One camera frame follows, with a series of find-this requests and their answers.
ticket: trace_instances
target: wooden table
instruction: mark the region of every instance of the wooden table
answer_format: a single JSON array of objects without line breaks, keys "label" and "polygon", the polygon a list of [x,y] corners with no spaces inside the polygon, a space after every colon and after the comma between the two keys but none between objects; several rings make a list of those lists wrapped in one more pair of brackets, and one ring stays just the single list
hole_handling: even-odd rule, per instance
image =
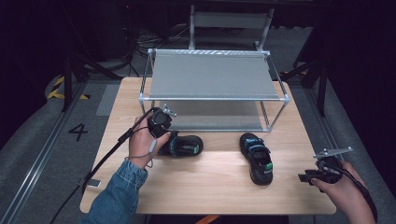
[{"label": "wooden table", "polygon": [[[141,81],[139,77],[126,77],[121,82],[95,164],[133,126],[134,119],[142,115],[137,100]],[[200,136],[205,144],[204,151],[194,158],[156,157],[153,168],[148,168],[148,180],[139,192],[137,213],[333,214],[335,206],[328,196],[301,183],[297,176],[316,166],[312,157],[314,150],[291,94],[290,99],[270,133],[255,133],[271,150],[274,164],[271,185],[257,186],[251,181],[248,162],[239,149],[242,133],[180,133],[180,136]],[[276,105],[266,108],[269,115],[278,110]],[[82,212],[89,211],[93,199],[106,187],[127,155],[125,142],[93,177],[101,180],[102,185],[100,188],[87,187],[80,205]]]}]

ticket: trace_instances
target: denim jacket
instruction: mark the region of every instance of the denim jacket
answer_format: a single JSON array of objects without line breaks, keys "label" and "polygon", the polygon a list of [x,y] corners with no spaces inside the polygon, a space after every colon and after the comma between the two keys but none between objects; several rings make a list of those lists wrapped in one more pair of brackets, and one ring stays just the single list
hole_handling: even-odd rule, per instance
[{"label": "denim jacket", "polygon": [[148,172],[130,161],[122,163],[107,187],[93,201],[90,212],[80,224],[132,222],[138,202],[138,192]]}]

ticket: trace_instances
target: denim sleeve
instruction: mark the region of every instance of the denim sleeve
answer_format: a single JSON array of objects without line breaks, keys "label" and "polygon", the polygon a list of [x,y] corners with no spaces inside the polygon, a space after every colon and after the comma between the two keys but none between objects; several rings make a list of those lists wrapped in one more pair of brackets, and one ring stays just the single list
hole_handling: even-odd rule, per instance
[{"label": "denim sleeve", "polygon": [[130,224],[136,212],[138,191],[147,177],[146,170],[128,160],[124,161],[107,187],[93,201],[90,212],[79,223]]}]

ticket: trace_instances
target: human hand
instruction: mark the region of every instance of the human hand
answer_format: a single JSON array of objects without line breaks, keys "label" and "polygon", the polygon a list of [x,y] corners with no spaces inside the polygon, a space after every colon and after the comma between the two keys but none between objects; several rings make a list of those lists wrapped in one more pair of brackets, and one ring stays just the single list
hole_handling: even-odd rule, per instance
[{"label": "human hand", "polygon": [[[366,187],[358,172],[349,162],[341,161],[341,163],[344,169],[348,170],[356,180]],[[354,183],[345,175],[335,184],[328,184],[316,178],[313,178],[311,182],[329,196],[335,206],[346,214],[350,223],[375,223],[370,206]]]},{"label": "human hand", "polygon": [[129,161],[142,169],[144,169],[151,159],[157,155],[158,150],[160,150],[163,144],[169,140],[171,135],[171,133],[166,133],[157,138],[157,144],[154,150],[149,153],[149,149],[155,138],[151,135],[149,128],[147,127],[148,119],[143,118],[139,125],[134,129],[134,131],[138,131],[129,138]]}]

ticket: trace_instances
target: gray carpet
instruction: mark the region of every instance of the gray carpet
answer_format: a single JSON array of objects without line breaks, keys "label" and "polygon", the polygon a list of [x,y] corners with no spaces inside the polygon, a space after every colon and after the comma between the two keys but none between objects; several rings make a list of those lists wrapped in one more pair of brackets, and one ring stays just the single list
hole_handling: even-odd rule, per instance
[{"label": "gray carpet", "polygon": [[[309,35],[311,29],[280,28],[271,29],[264,49],[270,50],[278,71],[292,69],[297,54]],[[251,49],[260,34],[245,30],[238,35],[230,35],[221,30],[203,30],[197,32],[197,49]],[[164,46],[167,49],[186,49],[188,41],[180,39]],[[142,75],[146,59],[135,55],[132,66]],[[134,76],[131,69],[125,67],[116,73],[122,76]],[[315,114],[315,108],[308,101],[310,91],[304,90],[294,77],[288,82],[296,101],[305,128],[316,152],[330,148],[329,140],[320,126],[321,118]],[[120,82],[104,77],[91,79],[85,86],[84,94],[91,99],[78,100],[60,130],[49,159],[27,197],[14,223],[49,223],[63,200],[73,190],[80,178],[91,168],[106,127],[109,112],[114,103]],[[329,83],[326,94],[326,122],[339,147],[353,147],[355,150],[344,156],[347,161],[360,171],[366,181],[378,208],[378,223],[390,224],[396,220],[396,202],[388,187],[371,162],[364,145],[351,125],[346,112],[340,105]],[[37,111],[13,135],[0,151],[0,214],[4,214],[20,188],[26,174],[33,166],[35,158],[46,144],[51,131],[61,116],[63,100],[49,99],[48,103]],[[79,124],[85,125],[78,141],[77,133],[69,133]],[[77,223],[83,216],[79,211],[81,193],[66,205],[55,223]],[[291,216],[290,224],[314,223],[313,216]],[[141,216],[136,216],[134,223],[143,223]],[[347,218],[340,212],[333,216],[316,216],[316,223],[347,223]]]}]

